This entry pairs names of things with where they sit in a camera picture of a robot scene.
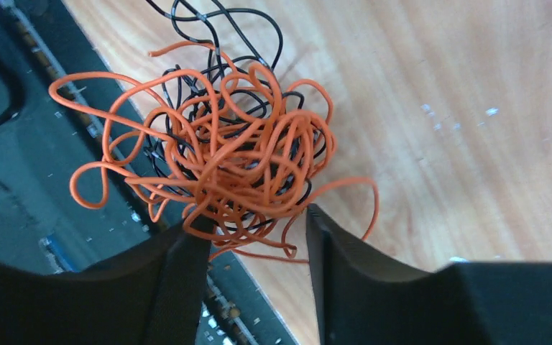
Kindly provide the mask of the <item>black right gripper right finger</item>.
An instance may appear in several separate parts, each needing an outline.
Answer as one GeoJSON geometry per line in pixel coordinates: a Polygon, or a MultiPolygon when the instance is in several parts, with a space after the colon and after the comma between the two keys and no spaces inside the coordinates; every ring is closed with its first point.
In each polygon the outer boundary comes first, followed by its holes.
{"type": "Polygon", "coordinates": [[[552,344],[552,263],[452,263],[426,272],[306,214],[322,344],[552,344]]]}

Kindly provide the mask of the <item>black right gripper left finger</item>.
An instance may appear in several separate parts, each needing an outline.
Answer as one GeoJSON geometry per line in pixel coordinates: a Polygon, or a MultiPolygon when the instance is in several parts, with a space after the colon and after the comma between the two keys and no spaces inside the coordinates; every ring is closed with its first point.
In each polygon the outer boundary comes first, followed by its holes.
{"type": "Polygon", "coordinates": [[[177,224],[81,272],[0,263],[0,344],[193,344],[210,247],[177,224]]]}

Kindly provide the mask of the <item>black mounting rail base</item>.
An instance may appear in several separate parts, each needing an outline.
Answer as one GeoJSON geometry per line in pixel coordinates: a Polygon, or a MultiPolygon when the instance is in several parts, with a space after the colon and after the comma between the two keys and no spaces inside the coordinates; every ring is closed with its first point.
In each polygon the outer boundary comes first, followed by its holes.
{"type": "MultiPolygon", "coordinates": [[[[138,197],[113,173],[84,175],[79,190],[107,205],[90,210],[69,190],[71,175],[101,159],[103,124],[84,120],[49,95],[52,76],[24,32],[47,54],[58,75],[85,65],[90,45],[60,1],[0,1],[0,263],[38,275],[81,272],[161,234],[181,221],[151,224],[138,197]]],[[[293,339],[265,299],[247,282],[261,326],[227,322],[209,271],[193,344],[291,344],[293,339]]]]}

